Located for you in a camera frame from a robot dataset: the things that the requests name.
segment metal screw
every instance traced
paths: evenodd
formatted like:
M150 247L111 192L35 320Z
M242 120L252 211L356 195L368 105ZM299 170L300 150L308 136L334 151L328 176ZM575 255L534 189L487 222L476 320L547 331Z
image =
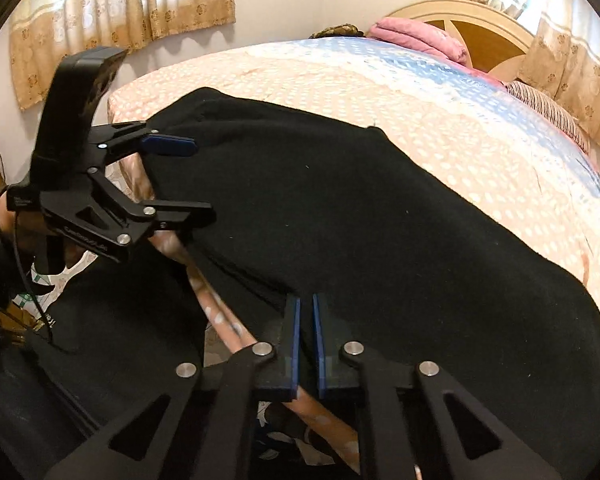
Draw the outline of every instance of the metal screw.
M176 373L179 377L192 377L197 371L198 369L193 363L180 363L178 366L176 366Z
M427 377L433 377L440 371L440 367L433 361L423 361L418 366L420 373Z
M344 343L344 351L349 355L360 355L365 351L365 346L358 341Z
M259 356L265 356L269 355L273 351L273 346L271 346L269 343L261 342L253 345L251 349L253 350L254 354Z

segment pink blanket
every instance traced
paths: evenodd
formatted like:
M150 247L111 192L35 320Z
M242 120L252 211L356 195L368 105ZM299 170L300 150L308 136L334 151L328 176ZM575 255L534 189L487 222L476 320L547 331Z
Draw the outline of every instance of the pink blanket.
M446 30L409 18L383 18L371 27L369 38L387 41L411 50L449 59L464 65L466 47Z

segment hand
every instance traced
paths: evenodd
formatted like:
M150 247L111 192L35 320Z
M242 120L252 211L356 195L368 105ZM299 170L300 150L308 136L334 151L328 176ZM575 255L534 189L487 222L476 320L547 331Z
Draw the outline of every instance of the hand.
M0 195L0 233L8 241L13 242L15 228L13 211L7 210L7 194ZM45 224L42 213L23 211L18 215L18 248L26 253L33 253L41 236L56 236ZM85 249L78 247L67 238L64 239L64 262L70 269L80 261Z

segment polka dot bed sheet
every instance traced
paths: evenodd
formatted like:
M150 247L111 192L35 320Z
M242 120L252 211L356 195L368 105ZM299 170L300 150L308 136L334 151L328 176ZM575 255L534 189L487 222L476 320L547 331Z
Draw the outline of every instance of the polka dot bed sheet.
M321 38L229 50L149 73L113 92L109 119L145 120L202 86L382 128L424 170L573 274L600 310L600 175L574 143L502 88L392 44ZM137 155L120 169L137 198L152 195ZM210 322L228 348L241 348L247 328L174 238L160 233L153 241L187 264ZM317 406L295 411L307 410L313 426ZM343 431L326 438L355 468L357 450L347 445L353 433Z

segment headboard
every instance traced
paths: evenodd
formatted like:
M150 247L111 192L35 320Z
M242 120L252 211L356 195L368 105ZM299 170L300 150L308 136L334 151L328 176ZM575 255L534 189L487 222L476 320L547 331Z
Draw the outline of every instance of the headboard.
M428 0L389 14L446 30L469 51L468 66L508 82L515 79L534 35L506 14L467 0Z

